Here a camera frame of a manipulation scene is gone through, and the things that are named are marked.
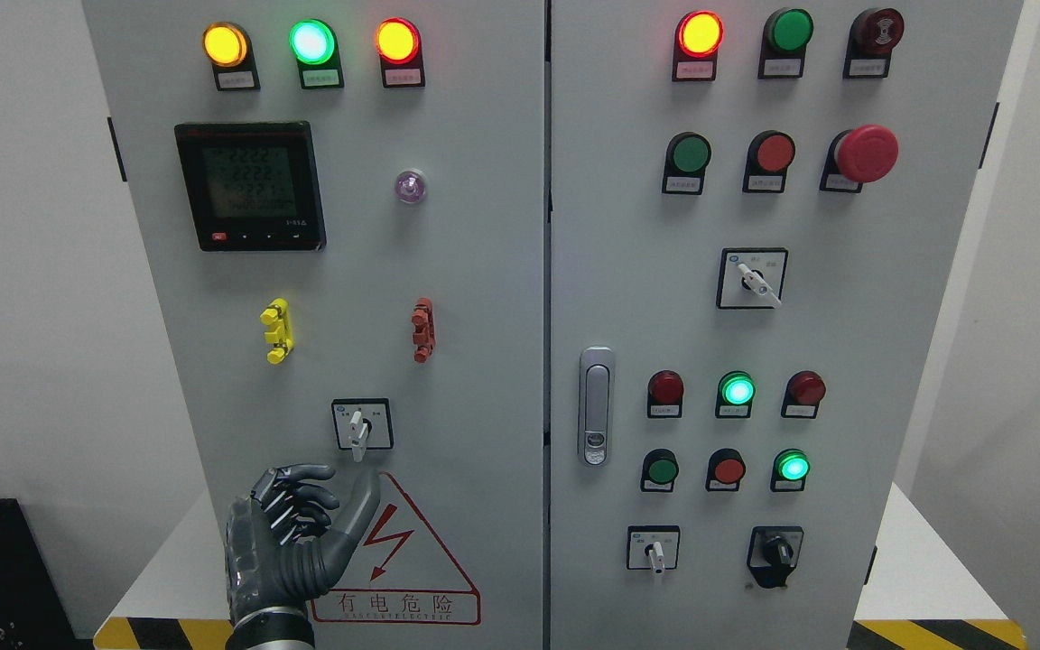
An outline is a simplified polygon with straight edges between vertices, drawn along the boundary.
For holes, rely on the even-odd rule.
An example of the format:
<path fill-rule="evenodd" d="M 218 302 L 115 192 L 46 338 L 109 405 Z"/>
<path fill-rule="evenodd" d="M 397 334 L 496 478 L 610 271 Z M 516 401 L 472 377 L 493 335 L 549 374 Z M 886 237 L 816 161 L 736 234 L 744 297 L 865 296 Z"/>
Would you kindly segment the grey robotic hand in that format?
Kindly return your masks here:
<path fill-rule="evenodd" d="M 259 612 L 304 610 L 338 584 L 375 517 L 380 480 L 360 470 L 341 503 L 323 480 L 334 469 L 297 464 L 265 470 L 248 497 L 228 510 L 227 599 L 232 621 Z"/>

